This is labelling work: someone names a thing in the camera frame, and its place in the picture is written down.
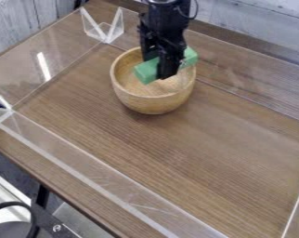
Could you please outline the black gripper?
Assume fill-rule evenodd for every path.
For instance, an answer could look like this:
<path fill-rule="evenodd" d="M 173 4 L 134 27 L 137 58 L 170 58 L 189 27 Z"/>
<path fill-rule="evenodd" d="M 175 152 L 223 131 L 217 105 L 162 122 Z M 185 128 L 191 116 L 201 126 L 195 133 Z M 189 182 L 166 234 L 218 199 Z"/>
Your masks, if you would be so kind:
<path fill-rule="evenodd" d="M 178 74 L 187 49 L 185 30 L 191 21 L 191 0 L 146 0 L 149 11 L 139 15 L 145 61 L 159 56 L 158 78 Z"/>

